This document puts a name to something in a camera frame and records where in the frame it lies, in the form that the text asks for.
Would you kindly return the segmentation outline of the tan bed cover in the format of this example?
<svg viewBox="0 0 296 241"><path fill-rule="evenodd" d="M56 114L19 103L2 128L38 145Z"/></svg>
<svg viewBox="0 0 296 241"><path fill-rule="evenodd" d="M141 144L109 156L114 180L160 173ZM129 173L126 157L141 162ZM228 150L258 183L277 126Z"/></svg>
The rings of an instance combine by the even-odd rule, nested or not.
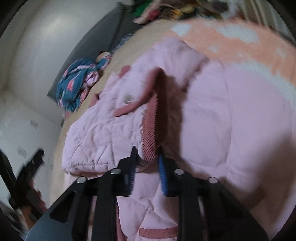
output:
<svg viewBox="0 0 296 241"><path fill-rule="evenodd" d="M62 170L62 151L65 138L70 126L88 110L93 95L104 90L106 81L112 73L118 73L125 65L131 65L139 56L150 49L156 42L169 35L171 29L178 21L159 20L143 27L113 54L100 80L90 89L86 99L82 102L78 111L69 114L65 119L58 142L54 151L54 168L50 184L50 195L48 206L51 206L68 187L67 175Z"/></svg>

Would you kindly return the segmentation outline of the cream satin curtain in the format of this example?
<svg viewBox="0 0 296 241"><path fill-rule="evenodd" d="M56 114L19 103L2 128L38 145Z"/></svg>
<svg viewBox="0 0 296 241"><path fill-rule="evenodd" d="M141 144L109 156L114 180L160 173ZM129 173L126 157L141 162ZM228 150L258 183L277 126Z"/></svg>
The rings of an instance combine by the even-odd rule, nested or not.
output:
<svg viewBox="0 0 296 241"><path fill-rule="evenodd" d="M237 6L246 21L273 29L295 44L295 18L279 1L238 1Z"/></svg>

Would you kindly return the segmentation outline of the blue flamingo print quilt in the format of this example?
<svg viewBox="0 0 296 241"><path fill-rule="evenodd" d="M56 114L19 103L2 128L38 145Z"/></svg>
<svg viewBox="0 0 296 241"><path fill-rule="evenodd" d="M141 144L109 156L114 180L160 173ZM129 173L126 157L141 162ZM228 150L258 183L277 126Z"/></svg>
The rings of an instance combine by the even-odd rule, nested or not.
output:
<svg viewBox="0 0 296 241"><path fill-rule="evenodd" d="M90 89L100 80L111 58L112 54L105 51L95 61L79 59L73 62L57 84L57 104L67 112L78 110Z"/></svg>

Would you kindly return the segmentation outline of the pile of mixed clothes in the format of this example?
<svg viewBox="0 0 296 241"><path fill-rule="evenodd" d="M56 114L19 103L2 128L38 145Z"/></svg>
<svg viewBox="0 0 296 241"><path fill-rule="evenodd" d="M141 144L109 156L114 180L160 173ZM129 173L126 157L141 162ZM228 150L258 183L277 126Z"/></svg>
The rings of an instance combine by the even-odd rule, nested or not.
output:
<svg viewBox="0 0 296 241"><path fill-rule="evenodd" d="M146 25L155 20L190 18L229 19L238 11L237 1L134 1L133 22Z"/></svg>

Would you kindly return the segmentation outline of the orange white cloud blanket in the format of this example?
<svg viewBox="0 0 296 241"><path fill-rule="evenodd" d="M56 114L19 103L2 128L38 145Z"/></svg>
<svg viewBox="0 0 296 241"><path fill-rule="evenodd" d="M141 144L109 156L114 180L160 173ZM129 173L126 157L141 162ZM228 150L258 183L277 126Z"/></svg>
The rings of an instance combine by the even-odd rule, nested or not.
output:
<svg viewBox="0 0 296 241"><path fill-rule="evenodd" d="M165 36L261 75L295 105L295 46L269 28L243 20L190 20L172 25Z"/></svg>

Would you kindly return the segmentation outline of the pink quilted jacket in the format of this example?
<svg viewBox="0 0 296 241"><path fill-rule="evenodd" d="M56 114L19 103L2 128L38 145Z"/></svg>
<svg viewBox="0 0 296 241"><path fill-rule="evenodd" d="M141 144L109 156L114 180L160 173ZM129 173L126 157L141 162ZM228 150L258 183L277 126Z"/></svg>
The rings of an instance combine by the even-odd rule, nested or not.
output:
<svg viewBox="0 0 296 241"><path fill-rule="evenodd" d="M103 174L137 147L131 197L118 198L127 240L176 240L177 198L161 191L157 147L193 176L216 177L274 238L295 207L295 104L260 74L210 61L166 38L113 73L70 126L62 168Z"/></svg>

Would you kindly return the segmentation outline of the grey headboard cushion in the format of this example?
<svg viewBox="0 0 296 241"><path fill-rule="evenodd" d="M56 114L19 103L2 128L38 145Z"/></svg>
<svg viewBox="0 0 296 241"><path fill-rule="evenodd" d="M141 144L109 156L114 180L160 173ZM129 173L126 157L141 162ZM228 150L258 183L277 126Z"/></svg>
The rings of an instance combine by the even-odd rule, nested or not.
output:
<svg viewBox="0 0 296 241"><path fill-rule="evenodd" d="M133 19L132 8L118 3L113 10L98 21L70 53L58 72L47 97L53 101L56 100L57 84L73 62L81 58L95 60L100 52L111 52L124 36L140 29L141 25L134 23Z"/></svg>

